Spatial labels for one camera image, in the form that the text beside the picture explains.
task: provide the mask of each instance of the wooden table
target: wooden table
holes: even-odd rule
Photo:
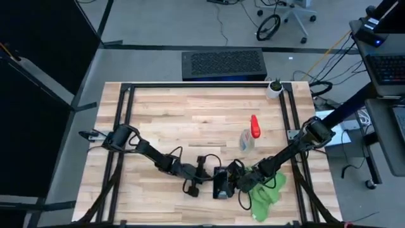
[[[112,130],[121,83],[104,86],[95,129]],[[307,82],[292,82],[300,124],[315,114]],[[240,133],[250,126],[252,114],[257,115],[261,137],[254,151],[239,151]],[[275,155],[286,147],[284,122],[279,99],[267,100],[265,88],[136,88],[130,124],[142,137],[162,153],[183,146],[183,163],[197,165],[198,155],[213,153],[224,166],[233,159],[253,165],[260,159]],[[78,220],[91,207],[101,191],[107,151],[96,148],[89,152],[77,198],[73,220]],[[315,193],[337,219],[341,219],[329,165],[323,153],[312,151],[308,158]],[[205,168],[213,173],[218,160],[210,157]],[[270,210],[264,224],[286,224],[299,220],[296,190],[290,162],[280,170],[287,176],[280,201]],[[126,154],[121,175],[115,224],[260,224],[243,210],[237,195],[230,199],[213,199],[212,182],[198,185],[200,194],[193,198],[182,192],[183,179],[158,171],[145,156]],[[311,213],[305,194],[306,211]],[[105,213],[109,209],[106,201]]]

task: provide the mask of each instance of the green cloth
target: green cloth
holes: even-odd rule
[[[275,204],[280,199],[278,192],[284,186],[286,177],[284,174],[278,172],[275,176],[275,180],[277,185],[274,189],[258,184],[249,191],[252,200],[252,217],[258,222],[263,222],[267,219],[271,205]],[[267,182],[266,186],[273,187],[274,179]]]

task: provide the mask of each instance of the small potted plant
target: small potted plant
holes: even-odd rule
[[[283,91],[283,84],[281,84],[280,79],[276,79],[268,84],[266,96],[268,98],[276,98],[281,91]]]

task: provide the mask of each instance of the clear plastic bottle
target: clear plastic bottle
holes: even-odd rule
[[[243,153],[248,153],[254,148],[254,140],[260,137],[260,127],[258,118],[251,117],[251,128],[242,131],[239,139],[239,149]]]

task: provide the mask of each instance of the gray floor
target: gray floor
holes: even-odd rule
[[[318,11],[318,20],[310,23],[308,16],[303,17],[310,33],[305,45],[299,43],[302,34],[293,19],[282,25],[270,41],[258,42],[254,37],[256,28],[243,12],[241,5],[220,6],[220,18],[224,24],[224,34],[229,38],[229,46],[329,48],[349,30],[349,20],[361,17],[369,4],[378,2],[314,0],[312,8]],[[98,0],[82,4],[95,29],[98,28],[106,3],[107,0]],[[262,19],[256,16],[257,9],[254,8],[253,1],[246,0],[244,5],[252,19],[259,23]],[[103,41],[122,39],[125,44],[222,46],[225,40],[220,34],[220,24],[216,21],[215,13],[215,7],[205,0],[117,0],[109,16]],[[264,56],[269,77],[291,80],[294,70],[306,72],[322,54],[265,53]],[[107,81],[181,81],[180,57],[180,51],[100,49],[91,66],[80,104],[99,101],[103,85]],[[356,55],[346,56],[330,77],[343,72],[359,60]],[[319,72],[324,64],[325,61],[312,73]],[[344,75],[334,82],[340,82],[347,76]],[[297,80],[301,77],[302,74],[296,75]],[[336,102],[343,102],[369,81],[367,74],[361,73],[344,84],[335,86],[324,96]],[[91,129],[96,121],[96,113],[97,110],[93,109],[76,115],[55,174],[48,203],[76,199],[85,164],[86,148],[89,145],[77,132]],[[340,171],[346,165],[345,160],[329,160],[343,218],[353,221],[379,212],[357,224],[402,227],[405,218],[398,215],[405,211],[405,201],[402,200],[401,194],[405,189],[405,179],[392,176],[379,145],[374,145],[372,151],[383,179],[383,184],[373,191],[364,186],[364,181],[370,178],[366,164],[360,170],[348,170],[346,178],[341,179]],[[353,158],[351,162],[360,163],[361,159]],[[72,213],[73,210],[44,213],[40,225],[69,223]]]

